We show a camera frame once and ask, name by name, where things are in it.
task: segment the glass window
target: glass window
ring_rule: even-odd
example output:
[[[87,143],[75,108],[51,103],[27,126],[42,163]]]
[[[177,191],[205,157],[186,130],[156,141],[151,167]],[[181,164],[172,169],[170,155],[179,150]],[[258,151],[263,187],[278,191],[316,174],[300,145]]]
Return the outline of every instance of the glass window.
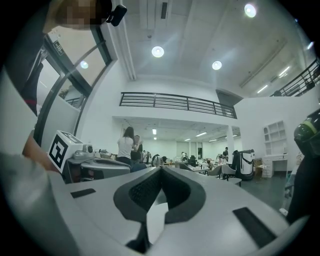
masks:
[[[38,116],[48,93],[60,77],[58,72],[50,65],[50,63],[46,59],[42,61],[42,64],[43,69],[41,70],[36,89],[36,111]]]
[[[89,85],[93,85],[100,72],[106,66],[100,51],[96,48],[76,67]]]
[[[67,79],[55,97],[42,134],[41,148],[46,152],[57,130],[73,134],[85,97]]]
[[[75,30],[58,26],[49,34],[51,41],[58,40],[65,54],[72,63],[76,63],[81,56],[96,46],[91,30]]]

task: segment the white shirt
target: white shirt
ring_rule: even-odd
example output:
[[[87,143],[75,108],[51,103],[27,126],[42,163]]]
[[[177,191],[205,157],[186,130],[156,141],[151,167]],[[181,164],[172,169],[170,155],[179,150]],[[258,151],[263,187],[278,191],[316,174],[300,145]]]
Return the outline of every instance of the white shirt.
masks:
[[[134,141],[130,137],[122,137],[118,140],[119,152],[118,158],[125,157],[131,159],[131,149],[134,145]]]

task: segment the shelving unit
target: shelving unit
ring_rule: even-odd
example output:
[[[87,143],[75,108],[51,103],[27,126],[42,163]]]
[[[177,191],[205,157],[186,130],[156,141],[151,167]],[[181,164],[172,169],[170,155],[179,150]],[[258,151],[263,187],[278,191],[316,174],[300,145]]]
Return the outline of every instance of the shelving unit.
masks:
[[[285,152],[287,137],[283,121],[272,123],[263,128],[265,154],[278,155]]]

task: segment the floor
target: floor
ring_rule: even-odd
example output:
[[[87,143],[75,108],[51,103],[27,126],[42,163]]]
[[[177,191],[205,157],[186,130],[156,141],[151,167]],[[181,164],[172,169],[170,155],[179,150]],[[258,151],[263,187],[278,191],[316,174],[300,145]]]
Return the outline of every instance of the floor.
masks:
[[[243,180],[241,187],[276,211],[279,211],[284,201],[285,183],[286,172],[275,172],[272,178]]]

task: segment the ceiling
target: ceiling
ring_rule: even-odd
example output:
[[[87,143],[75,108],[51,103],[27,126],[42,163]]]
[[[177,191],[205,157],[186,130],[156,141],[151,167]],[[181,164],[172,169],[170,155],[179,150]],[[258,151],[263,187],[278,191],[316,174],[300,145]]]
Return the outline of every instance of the ceiling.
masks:
[[[162,4],[168,3],[165,19]],[[268,96],[307,66],[297,23],[272,0],[123,0],[137,76],[179,77],[241,97]],[[154,46],[164,55],[155,58]],[[212,63],[222,68],[213,70]],[[287,67],[287,76],[274,80]],[[269,86],[263,93],[257,91]]]
[[[143,140],[179,141],[191,139],[190,142],[208,142],[221,138],[225,140],[227,134],[227,125],[178,121],[159,118],[117,118],[124,126],[132,126],[134,134],[139,135]],[[156,135],[153,135],[153,129],[156,129]],[[240,129],[233,127],[233,134],[240,136]],[[196,135],[207,132],[207,134],[196,137]]]

